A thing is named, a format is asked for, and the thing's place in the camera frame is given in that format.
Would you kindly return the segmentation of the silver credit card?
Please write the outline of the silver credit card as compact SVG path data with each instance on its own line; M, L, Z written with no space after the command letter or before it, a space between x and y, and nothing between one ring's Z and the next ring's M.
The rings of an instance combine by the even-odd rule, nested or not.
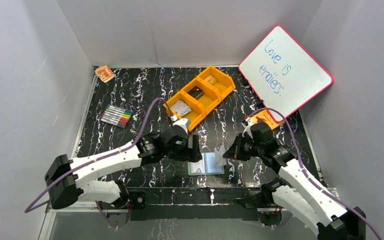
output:
M190 163L190 174L200 175L205 173L205 165L201 162Z
M223 154L226 152L224 145L217 146L214 149L215 153L215 163L217 167L222 167L227 165L227 159L223 157Z

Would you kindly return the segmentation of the silver card stack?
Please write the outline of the silver card stack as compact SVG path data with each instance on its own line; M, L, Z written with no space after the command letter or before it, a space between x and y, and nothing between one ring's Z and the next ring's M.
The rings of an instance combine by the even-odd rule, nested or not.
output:
M178 116L183 117L184 115L191 112L191 108L184 101L178 100L176 101L170 109L177 113Z

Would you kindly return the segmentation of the green card holder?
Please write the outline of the green card holder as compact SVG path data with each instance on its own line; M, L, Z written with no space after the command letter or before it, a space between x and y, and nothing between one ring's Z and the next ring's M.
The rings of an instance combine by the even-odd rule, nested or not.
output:
M203 163L205 165L205 173L190 174L190 163L188 163L188 175L189 176L203 176L203 175L222 175L224 174L224 167L217 167L215 163L215 153L214 152L206 152L202 154L203 159L198 161L197 163Z

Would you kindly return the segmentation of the yellow three-compartment bin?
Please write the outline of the yellow three-compartment bin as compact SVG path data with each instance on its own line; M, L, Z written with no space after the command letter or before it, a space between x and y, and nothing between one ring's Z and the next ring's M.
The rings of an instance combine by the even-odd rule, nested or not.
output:
M232 77L211 65L167 100L166 112L188 119L191 132L235 89Z

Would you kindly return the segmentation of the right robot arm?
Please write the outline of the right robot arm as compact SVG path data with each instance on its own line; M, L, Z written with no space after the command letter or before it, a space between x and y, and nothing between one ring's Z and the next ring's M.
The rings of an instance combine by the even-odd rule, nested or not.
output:
M247 161L259 158L278 177L261 186L259 198L268 207L276 205L297 217L319 240L364 240L364 212L355 207L348 210L333 194L300 165L296 153L278 144L269 125L264 122L243 123L224 158Z

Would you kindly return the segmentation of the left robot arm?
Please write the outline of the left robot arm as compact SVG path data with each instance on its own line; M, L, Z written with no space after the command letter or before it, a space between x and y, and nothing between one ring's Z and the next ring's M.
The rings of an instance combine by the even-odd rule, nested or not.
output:
M202 160L198 135L189 135L186 128L174 125L104 153L72 159L60 155L45 174L50 204L56 210L77 201L105 202L123 208L130 199L125 184L120 180L99 181L98 178L154 164L164 158L192 163Z

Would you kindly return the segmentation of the black card stack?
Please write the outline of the black card stack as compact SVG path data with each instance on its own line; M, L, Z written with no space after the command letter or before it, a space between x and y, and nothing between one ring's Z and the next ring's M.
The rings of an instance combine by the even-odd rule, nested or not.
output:
M202 89L200 89L199 87L195 86L194 88L189 90L187 92L187 94L190 95L191 97L193 97L194 99L199 100L203 96L204 92L203 92Z

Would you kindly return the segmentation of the gold card stack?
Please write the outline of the gold card stack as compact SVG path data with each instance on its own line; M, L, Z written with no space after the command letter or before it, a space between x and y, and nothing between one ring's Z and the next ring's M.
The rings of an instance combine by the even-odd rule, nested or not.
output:
M217 83L217 78L212 75L207 76L204 80L211 85L215 85Z

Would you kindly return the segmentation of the small orange card box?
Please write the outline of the small orange card box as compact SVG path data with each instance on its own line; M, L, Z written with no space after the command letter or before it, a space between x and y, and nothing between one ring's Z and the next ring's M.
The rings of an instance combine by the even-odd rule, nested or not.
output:
M108 65L103 65L96 68L95 74L103 83L107 83L108 81L112 80L115 77L114 72L111 70L111 68Z

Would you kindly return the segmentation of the orange book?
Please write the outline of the orange book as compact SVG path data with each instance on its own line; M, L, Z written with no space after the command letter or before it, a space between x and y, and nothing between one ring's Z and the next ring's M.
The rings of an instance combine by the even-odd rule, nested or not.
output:
M263 111L259 112L258 114L255 114L251 118L251 122L254 124L266 123L271 128L271 130L274 130L274 129L280 127L282 124L284 124L283 120L280 122L276 122L268 110L263 110Z

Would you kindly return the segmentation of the black mounting plate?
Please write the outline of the black mounting plate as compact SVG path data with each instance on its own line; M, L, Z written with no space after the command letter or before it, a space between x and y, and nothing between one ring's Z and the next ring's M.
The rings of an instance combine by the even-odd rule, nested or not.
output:
M158 219L239 219L274 227L290 214L271 203L258 187L130 187L129 195L112 206L99 202L111 220L126 213L131 221Z

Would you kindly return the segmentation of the pack of coloured markers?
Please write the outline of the pack of coloured markers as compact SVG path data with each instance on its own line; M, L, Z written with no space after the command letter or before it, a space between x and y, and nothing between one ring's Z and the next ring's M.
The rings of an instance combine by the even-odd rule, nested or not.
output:
M100 121L116 127L125 128L133 116L133 111L114 105L107 105Z

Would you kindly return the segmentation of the pink-framed whiteboard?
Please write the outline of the pink-framed whiteboard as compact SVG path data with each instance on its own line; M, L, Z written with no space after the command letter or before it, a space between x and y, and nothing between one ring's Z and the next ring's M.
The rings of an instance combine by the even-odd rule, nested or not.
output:
M278 123L334 81L281 25L276 25L238 68Z

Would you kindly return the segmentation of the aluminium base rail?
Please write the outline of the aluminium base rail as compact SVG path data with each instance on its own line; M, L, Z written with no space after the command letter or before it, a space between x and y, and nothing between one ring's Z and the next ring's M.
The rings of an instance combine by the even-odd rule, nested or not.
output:
M97 188L88 184L82 188L50 190L48 204L53 209L67 208L77 202L98 202L105 209L132 206L142 210L147 206L215 206L241 205L248 209L274 207L276 204L259 187L144 187L126 188L110 182Z

